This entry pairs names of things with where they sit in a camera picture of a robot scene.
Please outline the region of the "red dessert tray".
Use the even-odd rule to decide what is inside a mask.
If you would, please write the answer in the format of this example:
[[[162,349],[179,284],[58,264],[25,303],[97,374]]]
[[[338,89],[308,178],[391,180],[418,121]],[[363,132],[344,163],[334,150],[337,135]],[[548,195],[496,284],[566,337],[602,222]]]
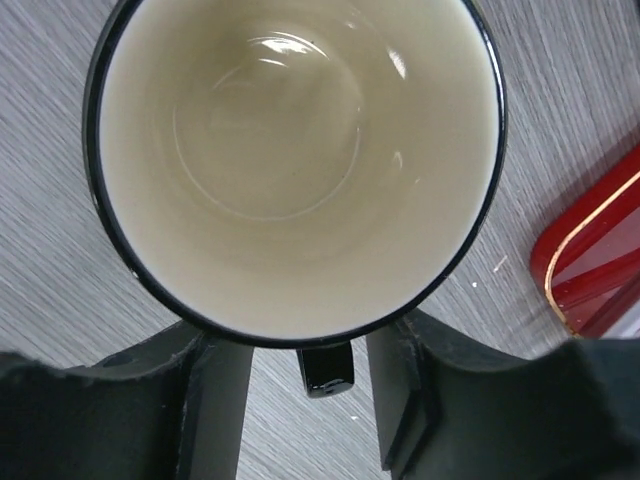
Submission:
[[[530,272],[574,336],[639,336],[639,149],[537,239]]]

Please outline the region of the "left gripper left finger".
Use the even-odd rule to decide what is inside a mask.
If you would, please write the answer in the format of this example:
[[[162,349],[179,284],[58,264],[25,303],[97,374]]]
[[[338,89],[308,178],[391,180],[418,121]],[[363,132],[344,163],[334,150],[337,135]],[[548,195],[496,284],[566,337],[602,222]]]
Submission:
[[[92,366],[1,356],[5,479],[232,479],[253,351],[177,323]]]

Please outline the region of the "beige mug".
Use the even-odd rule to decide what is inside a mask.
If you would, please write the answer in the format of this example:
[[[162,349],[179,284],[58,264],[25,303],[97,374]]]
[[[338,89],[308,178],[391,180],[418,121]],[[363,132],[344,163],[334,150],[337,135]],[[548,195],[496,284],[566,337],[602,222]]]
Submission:
[[[506,130],[473,1],[120,1],[82,116],[128,270],[185,321],[295,350],[312,398],[459,264]]]

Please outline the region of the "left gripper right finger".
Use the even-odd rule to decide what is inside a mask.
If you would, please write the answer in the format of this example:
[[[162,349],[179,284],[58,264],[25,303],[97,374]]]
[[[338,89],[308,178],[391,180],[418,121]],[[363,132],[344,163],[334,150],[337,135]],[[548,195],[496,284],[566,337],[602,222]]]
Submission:
[[[415,310],[366,342],[395,479],[639,475],[635,340],[569,340],[526,360]]]

